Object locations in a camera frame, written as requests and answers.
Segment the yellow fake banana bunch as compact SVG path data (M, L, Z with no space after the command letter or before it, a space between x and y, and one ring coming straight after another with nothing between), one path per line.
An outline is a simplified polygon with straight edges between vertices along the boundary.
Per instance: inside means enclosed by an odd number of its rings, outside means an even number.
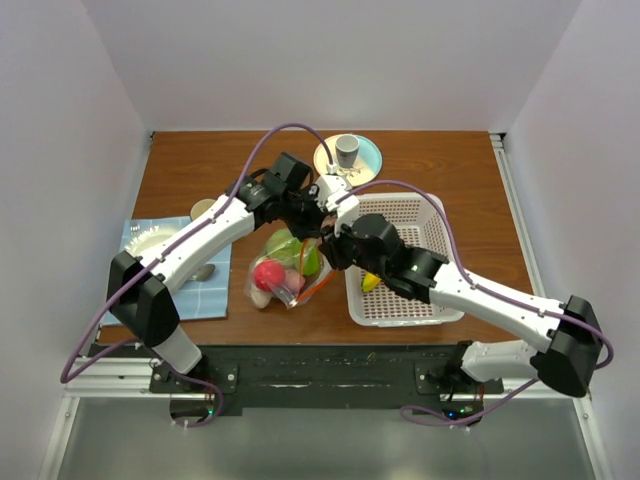
M381 278L377 275L366 272L361 281L361 291L369 293L373 291L381 283Z

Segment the purple fake onion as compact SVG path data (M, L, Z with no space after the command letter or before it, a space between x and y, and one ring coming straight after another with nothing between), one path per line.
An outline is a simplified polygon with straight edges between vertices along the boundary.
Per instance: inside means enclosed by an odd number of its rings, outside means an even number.
M285 288L294 296L297 296L305 285L305 277L297 270L291 269L285 271Z

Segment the clear orange zip bag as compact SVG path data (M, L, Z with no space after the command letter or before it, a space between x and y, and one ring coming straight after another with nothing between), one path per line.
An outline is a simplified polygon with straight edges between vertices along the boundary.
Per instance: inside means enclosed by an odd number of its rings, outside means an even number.
M245 295L251 304L264 309L278 300L294 308L308 302L335 274L319 245L318 239L299 240L286 228L275 231L249 266Z

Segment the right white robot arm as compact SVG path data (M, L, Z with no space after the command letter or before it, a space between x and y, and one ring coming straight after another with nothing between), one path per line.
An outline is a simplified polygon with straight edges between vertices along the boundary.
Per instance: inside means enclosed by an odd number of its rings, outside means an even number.
M406 244L380 214L324 227L320 250L337 270L359 267L396 295L471 314L512 335L511 342L468 342L445 369L448 386L469 392L479 382L522 373L567 396L586 395L604 341L592 305L572 295L547 299L473 277L445 256Z

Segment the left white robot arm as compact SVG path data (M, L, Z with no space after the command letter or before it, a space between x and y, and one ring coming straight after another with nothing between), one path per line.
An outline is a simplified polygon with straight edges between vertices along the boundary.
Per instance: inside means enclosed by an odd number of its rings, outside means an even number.
M283 221L298 238L316 238L335 212L348 183L335 174L309 182L309 165L282 153L263 173L240 177L203 215L135 256L127 251L110 265L107 308L172 370L185 392L207 380L201 349L180 325L174 293L207 260L265 223Z

